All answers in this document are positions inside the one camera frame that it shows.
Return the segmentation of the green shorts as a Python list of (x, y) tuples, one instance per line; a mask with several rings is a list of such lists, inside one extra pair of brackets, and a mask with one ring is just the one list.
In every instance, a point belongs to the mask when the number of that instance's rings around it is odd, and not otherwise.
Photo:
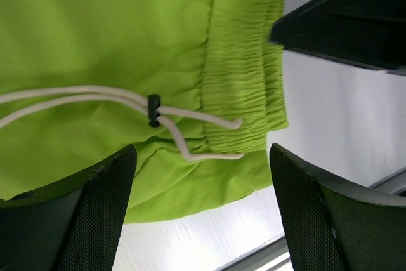
[(126, 221), (192, 215), (270, 186), (287, 127), (284, 0), (1, 0), (1, 93), (86, 88), (90, 101), (1, 125), (1, 197), (136, 147)]

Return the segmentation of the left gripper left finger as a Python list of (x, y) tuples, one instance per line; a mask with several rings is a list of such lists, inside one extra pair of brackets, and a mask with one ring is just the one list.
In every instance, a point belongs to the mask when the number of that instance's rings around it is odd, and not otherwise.
[(1, 270), (111, 270), (137, 153), (99, 163), (1, 201)]

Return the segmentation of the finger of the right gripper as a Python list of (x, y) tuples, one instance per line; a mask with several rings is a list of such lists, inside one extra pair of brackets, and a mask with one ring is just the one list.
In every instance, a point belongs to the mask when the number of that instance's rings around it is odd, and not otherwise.
[(311, 0), (278, 19), (285, 50), (405, 75), (405, 0)]

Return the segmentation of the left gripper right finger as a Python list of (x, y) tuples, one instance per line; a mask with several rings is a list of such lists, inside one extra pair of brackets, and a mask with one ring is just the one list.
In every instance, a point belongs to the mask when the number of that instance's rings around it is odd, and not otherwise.
[(294, 270), (405, 270), (405, 198), (274, 143), (270, 167)]

